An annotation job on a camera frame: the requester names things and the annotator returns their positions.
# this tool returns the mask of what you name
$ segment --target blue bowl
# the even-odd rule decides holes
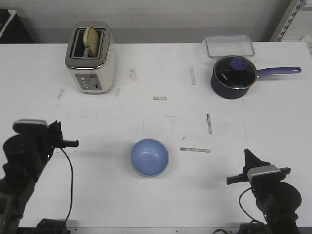
[[[133,147],[130,159],[133,169],[138,174],[154,177],[166,169],[169,154],[165,146],[158,140],[143,139]]]

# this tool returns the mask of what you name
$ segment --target saucepan handle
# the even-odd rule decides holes
[[[271,67],[258,70],[258,79],[273,74],[291,74],[300,73],[301,67]]]

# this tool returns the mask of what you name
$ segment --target table surface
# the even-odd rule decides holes
[[[76,88],[65,67],[67,44],[2,44],[0,142],[15,134],[12,124],[21,118],[61,121],[64,139],[80,141],[66,148],[74,167],[69,227],[238,227],[249,222],[238,197],[250,185],[228,186],[226,177],[242,172],[245,148],[276,167],[291,167],[285,182],[303,199],[297,225],[312,226],[312,59],[300,42],[253,45],[257,69],[300,66],[302,72],[260,79],[244,97],[227,100],[211,88],[216,60],[204,44],[115,44],[114,85],[90,95]],[[143,138],[161,141],[170,154],[167,169],[154,178],[139,176],[130,164],[130,151]],[[57,149],[20,226],[64,219],[69,198],[70,167]],[[242,203],[263,220],[251,193]]]

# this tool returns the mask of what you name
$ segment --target wall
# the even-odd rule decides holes
[[[68,42],[80,21],[104,21],[117,43],[200,42],[249,34],[268,41],[290,0],[2,0],[36,42]]]

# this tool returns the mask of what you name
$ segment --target toaster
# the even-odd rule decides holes
[[[88,27],[93,27],[99,37],[95,57],[89,55],[83,42]],[[97,21],[78,23],[68,43],[65,65],[80,91],[102,94],[110,90],[116,70],[116,51],[110,26]]]

